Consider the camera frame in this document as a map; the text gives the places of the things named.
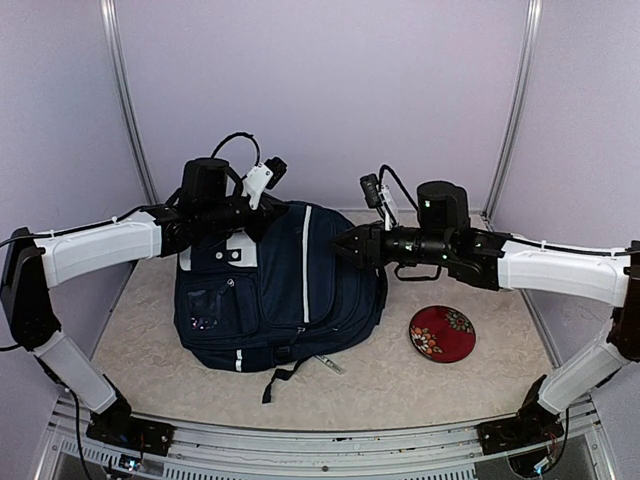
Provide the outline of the navy blue student backpack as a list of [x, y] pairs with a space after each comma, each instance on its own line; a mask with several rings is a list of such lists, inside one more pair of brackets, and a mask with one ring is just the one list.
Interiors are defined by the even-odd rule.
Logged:
[[181, 253], [181, 345], [211, 369], [272, 370], [288, 380], [288, 364], [366, 340], [381, 320], [388, 280], [334, 254], [333, 238], [353, 226], [336, 210], [293, 201], [259, 242], [243, 232], [212, 235]]

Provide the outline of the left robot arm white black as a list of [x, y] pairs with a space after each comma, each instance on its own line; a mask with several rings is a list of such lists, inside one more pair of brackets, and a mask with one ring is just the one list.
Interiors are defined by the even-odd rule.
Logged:
[[286, 207], [268, 193], [286, 171], [278, 157], [257, 162], [245, 176], [226, 160], [198, 158], [186, 163], [182, 185], [166, 203], [64, 231], [14, 231], [3, 243], [1, 304], [15, 343], [75, 394], [115, 442], [133, 443], [139, 421], [124, 396], [63, 331], [51, 289], [111, 266], [179, 254], [209, 235], [228, 238], [243, 230], [259, 241]]

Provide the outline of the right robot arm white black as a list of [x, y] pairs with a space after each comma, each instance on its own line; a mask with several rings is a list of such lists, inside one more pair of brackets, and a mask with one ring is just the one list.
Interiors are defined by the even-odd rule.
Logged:
[[470, 224], [467, 192], [448, 181], [417, 188], [416, 227], [398, 225], [391, 197], [374, 175], [360, 181], [380, 222], [336, 236], [334, 251], [359, 268], [435, 265], [449, 277], [486, 290], [537, 290], [610, 305], [612, 323], [562, 367], [532, 385], [511, 426], [535, 442], [578, 397], [639, 359], [639, 244], [595, 249], [532, 241]]

